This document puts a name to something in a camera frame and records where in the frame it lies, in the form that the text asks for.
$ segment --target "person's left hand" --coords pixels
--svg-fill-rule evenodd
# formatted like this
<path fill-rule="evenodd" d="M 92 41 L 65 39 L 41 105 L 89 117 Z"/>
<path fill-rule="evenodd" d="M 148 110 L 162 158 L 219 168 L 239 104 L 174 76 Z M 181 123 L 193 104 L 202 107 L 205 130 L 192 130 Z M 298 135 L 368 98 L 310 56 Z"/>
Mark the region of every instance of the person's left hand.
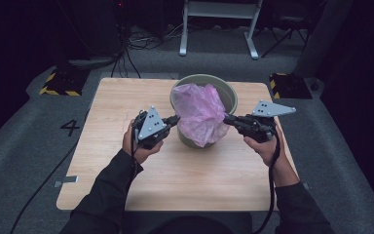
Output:
<path fill-rule="evenodd" d="M 131 155 L 131 144 L 132 143 L 134 144 L 134 148 L 133 149 L 134 150 L 136 149 L 136 142 L 134 141 L 134 139 L 131 138 L 131 131 L 132 131 L 132 123 L 133 122 L 134 122 L 134 120 L 132 119 L 131 122 L 130 122 L 130 124 L 129 124 L 129 128 L 124 133 L 124 138 L 123 138 L 123 149 L 129 155 Z M 142 164 L 143 162 L 145 162 L 145 160 L 147 160 L 147 158 L 150 155 L 159 152 L 160 149 L 161 149 L 161 147 L 162 147 L 162 145 L 163 145 L 163 143 L 164 142 L 161 140 L 152 149 L 139 148 L 138 150 L 136 150 L 136 152 L 134 154 L 134 157 L 135 157 L 136 161 L 139 164 Z"/>

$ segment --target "white metal stand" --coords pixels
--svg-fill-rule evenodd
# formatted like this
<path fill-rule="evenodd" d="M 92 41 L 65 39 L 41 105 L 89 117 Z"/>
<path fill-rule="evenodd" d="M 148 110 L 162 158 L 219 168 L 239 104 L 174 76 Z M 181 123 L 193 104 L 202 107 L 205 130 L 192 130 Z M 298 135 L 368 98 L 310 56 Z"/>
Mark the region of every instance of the white metal stand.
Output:
<path fill-rule="evenodd" d="M 187 20 L 188 17 L 213 17 L 213 18 L 234 18 L 251 19 L 250 30 L 244 33 L 244 39 L 247 43 L 250 55 L 253 59 L 259 59 L 254 47 L 252 35 L 254 27 L 259 17 L 260 8 L 263 0 L 257 0 L 257 4 L 235 4 L 235 3 L 216 3 L 216 2 L 195 2 L 184 1 L 183 13 L 183 34 L 181 36 L 180 55 L 187 54 Z"/>

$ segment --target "printed number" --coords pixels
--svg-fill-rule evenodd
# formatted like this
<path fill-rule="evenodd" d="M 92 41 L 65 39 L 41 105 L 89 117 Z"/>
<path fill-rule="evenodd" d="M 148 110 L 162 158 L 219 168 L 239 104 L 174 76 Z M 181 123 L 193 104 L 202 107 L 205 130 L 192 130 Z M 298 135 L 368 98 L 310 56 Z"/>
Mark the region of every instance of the printed number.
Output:
<path fill-rule="evenodd" d="M 73 120 L 69 121 L 68 123 L 62 125 L 61 128 L 69 130 L 68 136 L 71 137 L 72 132 L 74 132 L 74 130 L 80 128 L 80 127 L 75 127 L 76 124 L 77 124 L 77 121 L 73 119 Z"/>

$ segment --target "hand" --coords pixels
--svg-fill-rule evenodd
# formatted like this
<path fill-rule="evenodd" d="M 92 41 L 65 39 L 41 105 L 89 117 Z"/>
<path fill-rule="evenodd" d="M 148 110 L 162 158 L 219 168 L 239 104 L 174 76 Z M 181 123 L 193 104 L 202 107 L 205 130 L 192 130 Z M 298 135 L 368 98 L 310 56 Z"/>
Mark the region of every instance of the hand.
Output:
<path fill-rule="evenodd" d="M 131 144 L 133 143 L 134 145 L 134 150 L 137 148 L 137 145 L 136 145 L 136 142 L 133 138 L 131 138 L 131 132 L 132 132 L 132 123 L 134 122 L 134 120 L 132 119 L 130 124 L 129 124 L 129 128 L 127 129 L 127 131 L 124 133 L 124 138 L 123 138 L 123 149 L 124 151 L 126 151 L 129 155 L 131 155 Z M 136 150 L 135 154 L 134 154 L 134 157 L 136 159 L 136 161 L 139 163 L 139 164 L 142 164 L 143 162 L 145 162 L 145 160 L 147 160 L 147 158 L 152 155 L 152 154 L 155 154 L 157 152 L 160 151 L 161 149 L 161 146 L 163 145 L 163 141 L 161 140 L 160 142 L 158 142 L 152 149 L 148 150 L 148 149 L 144 149 L 144 148 L 138 148 L 138 150 Z"/>
<path fill-rule="evenodd" d="M 279 140 L 280 140 L 280 155 L 284 155 L 284 142 L 283 142 L 283 133 L 278 125 L 276 125 L 276 131 L 278 132 Z M 274 136 L 271 140 L 259 143 L 253 138 L 249 136 L 244 137 L 244 142 L 250 146 L 250 148 L 254 149 L 256 153 L 260 155 L 263 159 L 263 163 L 270 167 L 272 163 L 273 154 L 276 150 L 276 137 Z"/>
<path fill-rule="evenodd" d="M 282 187 L 298 183 L 299 177 L 294 172 L 286 157 L 286 154 L 284 153 L 283 132 L 278 125 L 276 125 L 276 131 L 278 132 L 280 140 L 280 156 L 273 167 L 275 185 L 276 187 Z M 273 154 L 276 150 L 276 137 L 273 137 L 267 142 L 259 143 L 256 140 L 246 136 L 244 138 L 244 142 L 250 146 L 250 148 L 254 149 L 256 153 L 260 154 L 260 157 L 263 159 L 263 163 L 270 167 L 272 164 Z"/>

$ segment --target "black cable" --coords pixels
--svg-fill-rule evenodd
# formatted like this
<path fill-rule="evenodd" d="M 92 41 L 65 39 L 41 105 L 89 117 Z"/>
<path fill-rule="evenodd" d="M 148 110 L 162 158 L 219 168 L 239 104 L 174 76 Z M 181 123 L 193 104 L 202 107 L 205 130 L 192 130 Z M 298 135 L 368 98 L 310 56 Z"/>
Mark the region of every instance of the black cable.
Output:
<path fill-rule="evenodd" d="M 126 71 L 126 77 L 129 78 L 129 72 L 126 69 L 126 58 L 125 57 L 123 57 L 123 68 Z"/>
<path fill-rule="evenodd" d="M 114 63 L 114 66 L 112 67 L 112 70 L 111 70 L 111 78 L 112 78 L 112 75 L 114 75 L 114 70 L 115 70 L 115 66 L 117 65 L 117 62 L 119 61 L 119 59 L 117 59 Z"/>
<path fill-rule="evenodd" d="M 20 217 L 25 212 L 26 208 L 29 206 L 29 204 L 32 202 L 32 200 L 35 198 L 35 196 L 38 194 L 38 192 L 44 187 L 44 185 L 50 180 L 50 178 L 53 176 L 55 171 L 59 168 L 60 165 L 66 160 L 66 158 L 69 156 L 69 154 L 74 150 L 74 148 L 77 146 L 78 140 L 74 143 L 74 145 L 69 149 L 68 153 L 63 156 L 62 160 L 55 166 L 55 168 L 50 172 L 50 174 L 45 178 L 44 182 L 41 183 L 41 185 L 36 189 L 36 191 L 32 194 L 32 196 L 29 198 L 29 200 L 26 202 L 26 204 L 23 206 L 22 210 L 20 210 L 17 219 L 14 222 L 14 225 L 11 228 L 10 234 L 13 234 L 15 231 L 15 228 L 17 228 L 18 222 L 20 220 Z"/>
<path fill-rule="evenodd" d="M 121 78 L 124 78 L 123 74 L 121 73 L 121 66 L 120 66 L 120 61 L 119 60 L 118 60 L 118 72 L 120 73 Z"/>
<path fill-rule="evenodd" d="M 168 42 L 168 41 L 171 41 L 172 39 L 174 39 L 175 37 L 180 37 L 180 35 L 177 35 L 177 36 L 170 36 L 173 32 L 175 31 L 181 31 L 182 28 L 180 28 L 181 26 L 183 25 L 183 23 L 181 23 L 179 26 L 177 26 L 175 29 L 173 30 L 170 30 L 169 33 L 166 32 L 166 36 L 164 36 L 164 38 L 169 38 L 169 39 L 163 39 L 163 38 L 157 38 L 155 36 L 149 36 L 149 37 L 146 37 L 144 35 L 144 32 L 133 32 L 130 36 L 130 40 L 128 42 L 128 46 L 130 49 L 132 50 L 152 50 L 152 49 L 155 49 L 159 46 L 162 46 L 164 43 Z M 140 42 L 140 41 L 144 41 L 144 45 L 143 46 L 139 46 L 139 45 L 135 45 L 133 42 Z M 153 43 L 158 43 L 157 45 L 154 45 L 154 46 L 151 46 L 149 47 L 151 44 Z"/>
<path fill-rule="evenodd" d="M 134 151 L 134 132 L 135 132 L 135 124 L 132 124 L 131 128 L 131 158 L 134 159 L 135 151 Z"/>
<path fill-rule="evenodd" d="M 139 146 L 136 147 L 136 149 L 134 150 L 134 155 L 135 155 L 136 151 L 137 151 L 139 148 L 141 148 L 141 147 L 139 147 Z"/>
<path fill-rule="evenodd" d="M 128 50 L 127 48 L 126 48 L 126 52 L 127 52 L 127 57 L 129 58 L 129 61 L 130 61 L 131 65 L 132 65 L 132 67 L 134 68 L 135 72 L 136 72 L 137 75 L 138 75 L 138 78 L 141 79 L 141 76 L 139 75 L 138 70 L 136 69 L 136 67 L 135 67 L 134 64 L 132 63 L 132 60 L 131 60 L 131 58 L 130 58 L 129 50 Z"/>
<path fill-rule="evenodd" d="M 259 227 L 257 231 L 253 232 L 253 234 L 258 234 L 263 231 L 270 217 L 272 216 L 273 208 L 275 206 L 275 186 L 274 186 L 274 177 L 273 177 L 273 167 L 275 166 L 276 161 L 278 161 L 278 158 L 281 155 L 281 141 L 276 131 L 274 131 L 274 135 L 277 141 L 276 141 L 276 150 L 275 150 L 275 153 L 273 153 L 272 163 L 269 167 L 270 207 L 269 207 L 269 211 L 267 212 L 265 219 L 263 220 L 262 225 Z"/>

